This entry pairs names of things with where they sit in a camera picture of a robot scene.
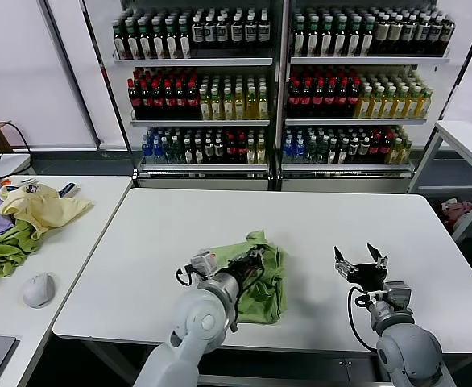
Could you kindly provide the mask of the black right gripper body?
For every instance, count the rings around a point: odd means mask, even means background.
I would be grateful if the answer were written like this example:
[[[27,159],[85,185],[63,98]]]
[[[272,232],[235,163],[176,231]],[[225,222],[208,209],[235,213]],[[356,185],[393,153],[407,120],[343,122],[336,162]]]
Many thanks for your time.
[[[363,291],[380,291],[383,289],[386,278],[386,269],[378,267],[374,263],[357,264],[353,270],[347,274],[347,281],[356,284]]]

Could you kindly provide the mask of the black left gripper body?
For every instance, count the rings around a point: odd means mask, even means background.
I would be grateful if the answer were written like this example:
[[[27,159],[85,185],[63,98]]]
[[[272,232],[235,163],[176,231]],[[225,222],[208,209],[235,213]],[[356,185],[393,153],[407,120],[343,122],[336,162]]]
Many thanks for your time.
[[[263,269],[260,254],[247,254],[232,260],[226,271],[239,282],[245,282],[254,272]]]

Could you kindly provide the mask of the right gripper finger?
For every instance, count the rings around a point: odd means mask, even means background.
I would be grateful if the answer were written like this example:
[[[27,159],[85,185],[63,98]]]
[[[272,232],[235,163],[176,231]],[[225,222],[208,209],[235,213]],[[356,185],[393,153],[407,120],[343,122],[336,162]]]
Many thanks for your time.
[[[375,270],[385,271],[387,269],[388,257],[383,256],[379,249],[375,248],[370,243],[366,246],[374,261],[373,263],[369,263],[369,266]]]
[[[335,246],[333,249],[335,257],[335,269],[343,278],[347,279],[350,274],[356,273],[358,271],[356,266],[344,259],[337,246]]]

